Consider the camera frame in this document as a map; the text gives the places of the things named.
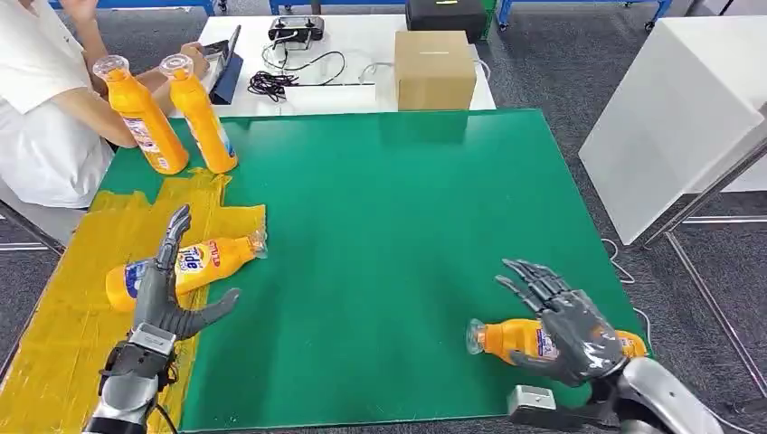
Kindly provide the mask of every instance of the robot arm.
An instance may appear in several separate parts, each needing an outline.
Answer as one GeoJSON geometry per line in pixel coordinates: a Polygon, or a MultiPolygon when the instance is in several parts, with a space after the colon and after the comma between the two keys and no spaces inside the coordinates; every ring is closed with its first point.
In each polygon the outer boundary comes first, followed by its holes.
{"type": "Polygon", "coordinates": [[[592,383],[600,401],[611,406],[624,434],[722,434],[722,428],[690,390],[660,363],[627,359],[615,329],[581,290],[572,290],[549,268],[523,260],[503,260],[522,281],[496,276],[511,289],[551,335],[559,355],[536,359],[512,352],[515,365],[578,386],[592,383]]]}
{"type": "Polygon", "coordinates": [[[115,345],[101,371],[99,404],[84,433],[146,433],[147,418],[155,409],[157,394],[175,381],[170,375],[175,341],[196,335],[234,308],[240,295],[237,288],[199,311],[188,311],[178,305],[175,261],[190,221],[188,205],[171,217],[160,250],[139,284],[128,339],[115,345]]]}

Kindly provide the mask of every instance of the gray carpet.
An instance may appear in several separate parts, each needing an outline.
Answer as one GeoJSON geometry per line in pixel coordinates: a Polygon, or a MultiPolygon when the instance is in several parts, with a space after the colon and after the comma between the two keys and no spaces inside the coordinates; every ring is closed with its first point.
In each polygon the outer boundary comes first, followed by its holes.
{"type": "MultiPolygon", "coordinates": [[[[677,0],[671,14],[689,0],[677,0]]],[[[305,14],[307,7],[294,13],[305,14]]],[[[401,13],[397,6],[325,6],[326,14],[401,13]]],[[[610,220],[585,173],[577,152],[601,110],[628,69],[647,35],[643,24],[654,5],[515,5],[511,26],[491,31],[480,56],[493,71],[490,88],[499,107],[541,108],[573,178],[602,236],[617,240],[610,220]]],[[[230,14],[268,14],[266,2],[230,0],[230,14]]],[[[182,43],[193,41],[204,26],[200,9],[102,11],[99,21],[110,50],[131,60],[133,71],[154,67],[182,43]]],[[[728,194],[707,207],[711,213],[767,213],[764,193],[728,194]]],[[[0,221],[0,242],[22,241],[0,221]]],[[[767,230],[765,227],[701,228],[686,226],[678,238],[715,292],[734,327],[767,371],[767,230]]],[[[652,250],[622,251],[618,261],[637,279],[626,286],[631,301],[652,319],[658,359],[705,403],[754,432],[767,432],[765,415],[736,416],[722,404],[758,396],[733,349],[696,293],[665,241],[652,250]]],[[[52,271],[50,254],[0,256],[0,359],[23,324],[52,271]]],[[[502,419],[457,420],[368,427],[299,429],[281,432],[549,432],[509,424],[502,419]]],[[[609,432],[587,428],[582,432],[609,432]]]]}

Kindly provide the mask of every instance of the green table surface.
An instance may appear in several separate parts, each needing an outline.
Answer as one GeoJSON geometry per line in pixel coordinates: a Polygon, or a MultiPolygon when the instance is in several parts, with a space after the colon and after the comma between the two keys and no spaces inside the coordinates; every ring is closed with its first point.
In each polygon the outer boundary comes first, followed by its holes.
{"type": "MultiPolygon", "coordinates": [[[[267,204],[269,258],[211,285],[211,300],[243,292],[201,335],[182,429],[503,415],[518,383],[585,402],[588,387],[467,354],[471,318],[531,317],[494,283],[502,258],[551,266],[643,335],[539,110],[223,125],[240,156],[225,204],[267,204]]],[[[154,200],[161,183],[121,150],[102,188],[154,200]]]]}

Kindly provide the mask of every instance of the orange detergent bottle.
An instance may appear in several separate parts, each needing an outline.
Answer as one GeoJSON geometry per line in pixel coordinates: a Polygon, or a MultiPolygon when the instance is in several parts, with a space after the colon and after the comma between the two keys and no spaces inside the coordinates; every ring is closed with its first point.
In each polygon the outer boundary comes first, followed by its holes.
{"type": "Polygon", "coordinates": [[[186,167],[189,153],[170,127],[152,94],[130,74],[128,60],[110,55],[93,64],[93,73],[109,87],[109,104],[125,121],[149,164],[163,175],[186,167]]]}
{"type": "MultiPolygon", "coordinates": [[[[627,357],[648,354],[642,338],[622,330],[616,332],[623,354],[627,357]]],[[[478,319],[472,319],[466,331],[466,348],[470,354],[494,354],[510,364],[514,364],[509,358],[512,350],[546,359],[555,359],[559,354],[540,321],[522,318],[508,319],[500,324],[483,324],[478,319]]]]}
{"type": "MultiPolygon", "coordinates": [[[[266,258],[263,231],[237,238],[216,238],[179,249],[175,262],[175,293],[180,296],[201,286],[228,278],[251,259],[266,258]]],[[[118,311],[136,307],[138,285],[151,259],[120,265],[107,273],[107,298],[118,311]]]]}
{"type": "Polygon", "coordinates": [[[237,155],[221,120],[213,112],[208,92],[194,76],[192,58],[185,54],[168,56],[160,62],[160,71],[170,80],[170,99],[184,114],[205,165],[215,174],[232,170],[237,165],[237,155]]]}

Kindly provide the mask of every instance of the yellow mat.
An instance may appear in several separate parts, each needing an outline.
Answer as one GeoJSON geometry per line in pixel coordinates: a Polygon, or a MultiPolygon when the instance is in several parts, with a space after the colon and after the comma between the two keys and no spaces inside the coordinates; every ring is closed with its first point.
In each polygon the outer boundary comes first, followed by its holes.
{"type": "MultiPolygon", "coordinates": [[[[214,237],[241,237],[264,229],[266,207],[221,206],[225,175],[195,169],[190,178],[165,179],[154,204],[142,193],[102,192],[53,272],[0,390],[0,433],[79,433],[98,401],[99,369],[124,339],[131,314],[114,311],[104,290],[110,269],[154,256],[168,218],[189,203],[189,245],[214,237]]],[[[208,288],[179,303],[199,308],[208,288]]],[[[179,381],[160,402],[176,425],[194,362],[196,338],[176,345],[179,381]]],[[[155,412],[149,432],[169,432],[155,412]]]]}

